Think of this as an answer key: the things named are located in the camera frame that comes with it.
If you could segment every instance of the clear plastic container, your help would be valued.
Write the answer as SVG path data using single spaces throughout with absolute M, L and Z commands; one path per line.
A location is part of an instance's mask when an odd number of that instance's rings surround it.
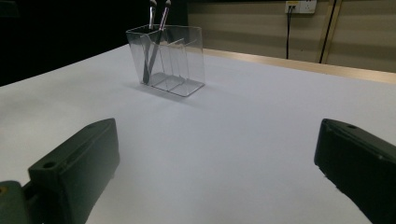
M 202 30 L 190 26 L 141 26 L 126 32 L 140 83 L 180 96 L 205 85 Z

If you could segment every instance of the dark background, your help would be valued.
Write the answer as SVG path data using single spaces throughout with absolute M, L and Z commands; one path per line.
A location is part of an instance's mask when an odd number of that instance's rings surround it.
M 229 3 L 229 2 L 286 2 L 286 0 L 189 0 L 197 3 Z
M 19 15 L 0 16 L 0 86 L 125 45 L 126 30 L 149 22 L 149 0 L 8 2 Z M 165 1 L 157 2 L 159 23 Z M 187 18 L 187 0 L 173 0 L 167 24 L 188 25 Z

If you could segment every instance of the white table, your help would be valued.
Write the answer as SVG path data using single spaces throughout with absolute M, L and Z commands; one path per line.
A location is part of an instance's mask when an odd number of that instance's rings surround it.
M 322 119 L 396 145 L 396 85 L 205 56 L 188 98 L 142 86 L 127 46 L 0 88 L 0 180 L 115 118 L 121 163 L 87 223 L 369 223 L 314 164 Z

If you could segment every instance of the wall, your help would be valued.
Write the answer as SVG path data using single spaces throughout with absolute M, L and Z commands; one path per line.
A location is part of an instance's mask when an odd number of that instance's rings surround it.
M 325 63 L 396 72 L 395 4 L 394 0 L 341 2 Z M 293 15 L 290 59 L 318 62 L 330 6 L 331 0 L 318 0 L 314 15 Z M 203 28 L 205 48 L 285 58 L 284 8 L 284 1 L 189 3 L 189 23 Z
M 396 1 L 343 0 L 326 63 L 396 73 Z

